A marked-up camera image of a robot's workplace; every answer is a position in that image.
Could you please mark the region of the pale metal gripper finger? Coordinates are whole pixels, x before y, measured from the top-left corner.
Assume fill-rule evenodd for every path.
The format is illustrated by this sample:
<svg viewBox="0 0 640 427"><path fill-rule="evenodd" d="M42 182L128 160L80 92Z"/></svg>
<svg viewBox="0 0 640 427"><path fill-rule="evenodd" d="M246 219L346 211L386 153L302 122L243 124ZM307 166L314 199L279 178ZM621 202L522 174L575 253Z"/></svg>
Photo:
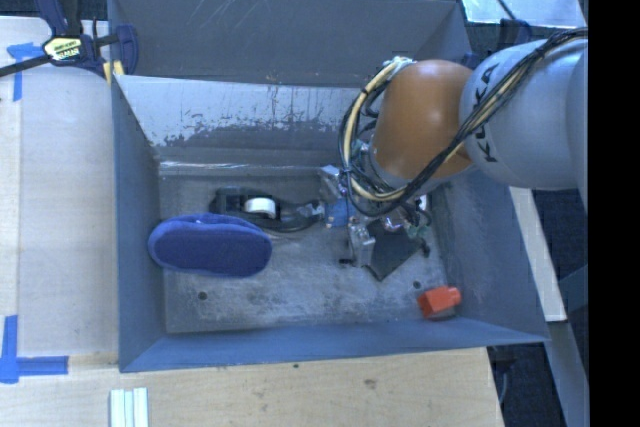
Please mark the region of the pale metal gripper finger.
<svg viewBox="0 0 640 427"><path fill-rule="evenodd" d="M340 264L369 267L373 261L376 239L362 223L351 223L347 227L350 255L339 259Z"/></svg>

